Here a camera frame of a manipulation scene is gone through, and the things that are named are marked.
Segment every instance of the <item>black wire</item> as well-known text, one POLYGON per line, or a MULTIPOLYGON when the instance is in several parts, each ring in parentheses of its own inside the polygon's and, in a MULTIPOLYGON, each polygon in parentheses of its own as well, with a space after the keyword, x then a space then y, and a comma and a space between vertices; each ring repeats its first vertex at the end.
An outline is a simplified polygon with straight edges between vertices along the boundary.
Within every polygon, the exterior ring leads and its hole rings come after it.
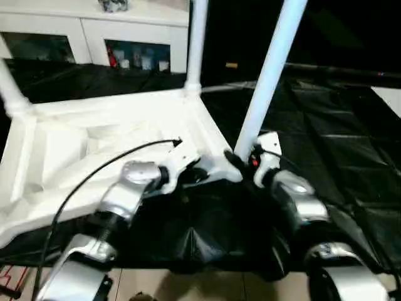
POLYGON ((40 278, 42 275, 42 269, 43 266, 46 262, 46 254, 48 252, 48 248, 50 246, 51 240, 53 239, 53 235, 55 233, 55 229, 58 223, 58 219, 61 215, 61 213, 63 212, 67 202, 71 199, 71 197, 79 190, 79 188, 82 187, 82 185, 84 185, 91 177, 93 177, 96 173, 98 173, 100 170, 102 170, 103 168, 105 168, 106 166, 110 165, 111 163, 114 163, 115 161, 121 159, 122 157, 125 157, 129 154, 132 154, 133 152, 139 151, 140 149, 143 149, 145 147, 151 146, 151 145, 155 145, 155 144, 162 144, 162 143, 168 143, 168 142, 173 142, 174 146, 177 146, 178 144, 181 143, 181 140, 174 140, 174 139, 169 139, 169 140, 159 140, 159 141, 153 141, 153 142, 149 142, 143 145, 140 145, 138 147, 135 147, 133 149, 130 149, 116 157, 114 157, 113 159, 110 159, 109 161, 107 161, 106 163, 102 164, 101 166, 99 166, 98 168, 96 168, 94 171, 92 171, 89 175, 86 176, 86 178, 84 178, 70 193, 69 195, 67 195, 67 197, 65 198, 65 200, 63 201, 63 203, 61 204, 61 206, 58 208, 52 222, 51 222, 51 226, 48 232, 48 235, 46 237, 46 240, 44 241, 44 245, 43 245, 43 249, 41 252, 41 258, 40 258, 40 262, 38 265, 38 269, 36 271, 36 276, 35 276, 35 282, 34 282, 34 287, 33 287, 33 292, 32 292, 32 299, 31 301, 34 301, 36 298, 36 295, 38 294, 38 290, 39 290, 39 285, 40 285, 40 278))
POLYGON ((268 153, 270 155, 273 155, 273 156, 276 156, 277 158, 282 159, 283 161, 285 161, 289 165, 291 165, 291 167, 293 167, 299 173, 300 176, 303 176, 303 172, 302 172, 301 168, 299 168, 299 166, 296 165, 294 161, 288 159, 286 156, 280 155, 280 154, 278 154, 276 152, 272 152, 272 151, 266 150, 266 149, 263 149, 263 152, 266 152, 266 153, 268 153))

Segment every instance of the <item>cabinet top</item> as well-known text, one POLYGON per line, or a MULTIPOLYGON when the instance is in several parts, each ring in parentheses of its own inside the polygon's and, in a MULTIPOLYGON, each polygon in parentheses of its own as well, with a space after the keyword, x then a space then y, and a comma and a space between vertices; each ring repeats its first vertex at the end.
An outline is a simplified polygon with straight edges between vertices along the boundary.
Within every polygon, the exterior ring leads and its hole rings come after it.
POLYGON ((188 27, 189 0, 128 0, 128 11, 105 13, 98 0, 1 0, 0 13, 39 14, 188 27))

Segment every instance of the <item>wooden floor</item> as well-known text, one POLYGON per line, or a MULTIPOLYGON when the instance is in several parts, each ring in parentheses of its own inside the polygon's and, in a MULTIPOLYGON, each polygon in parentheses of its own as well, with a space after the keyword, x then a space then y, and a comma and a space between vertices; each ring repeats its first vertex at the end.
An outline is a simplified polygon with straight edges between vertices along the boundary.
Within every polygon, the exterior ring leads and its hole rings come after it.
MULTIPOLYGON (((21 301, 31 300, 35 269, 4 267, 0 284, 15 287, 25 273, 21 301)), ((167 270, 112 270, 109 276, 114 284, 109 301, 129 301, 139 292, 153 296, 158 301, 308 301, 307 278, 304 273, 290 273, 285 279, 266 283, 252 273, 208 272, 195 275, 176 275, 167 270)), ((388 287, 394 288, 389 275, 380 275, 388 287)), ((0 296, 0 301, 11 300, 0 296)))

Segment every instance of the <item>white pole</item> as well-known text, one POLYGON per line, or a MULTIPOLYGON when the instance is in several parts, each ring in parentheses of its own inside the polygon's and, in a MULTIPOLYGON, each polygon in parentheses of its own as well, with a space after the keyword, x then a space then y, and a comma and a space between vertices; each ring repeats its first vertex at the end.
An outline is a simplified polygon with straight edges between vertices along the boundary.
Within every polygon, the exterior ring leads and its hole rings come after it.
POLYGON ((9 117, 26 113, 30 102, 21 93, 4 60, 0 59, 0 95, 9 117))
POLYGON ((276 89, 308 0, 284 0, 251 104, 234 152, 244 161, 251 153, 276 89))
POLYGON ((201 70, 205 40, 208 0, 193 0, 194 10, 189 44, 188 73, 185 89, 201 92, 201 70))

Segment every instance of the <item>black plastic sheet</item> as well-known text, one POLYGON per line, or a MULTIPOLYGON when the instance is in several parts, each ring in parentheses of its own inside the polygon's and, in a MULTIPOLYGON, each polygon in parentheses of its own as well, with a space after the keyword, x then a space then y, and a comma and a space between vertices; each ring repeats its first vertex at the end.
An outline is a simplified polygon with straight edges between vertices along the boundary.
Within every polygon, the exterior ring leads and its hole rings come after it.
MULTIPOLYGON (((144 75, 100 66, 14 62, 11 70, 33 102, 179 88, 185 80, 185 75, 144 75)), ((236 90, 202 95, 232 146, 252 94, 236 90)), ((3 117, 4 141, 8 123, 3 117)), ((401 120, 369 88, 283 78, 262 129, 278 132, 283 154, 299 166, 334 222, 378 272, 389 269, 380 246, 401 269, 400 127, 401 120)), ((300 267, 288 260, 288 246, 274 227, 269 201, 267 195, 253 195, 225 181, 149 200, 123 238, 127 247, 118 264, 184 273, 252 270, 268 280, 281 278, 300 267)), ((84 219, 59 225, 48 264, 84 219)), ((43 228, 20 235, 0 250, 0 260, 37 265, 45 233, 43 228)))

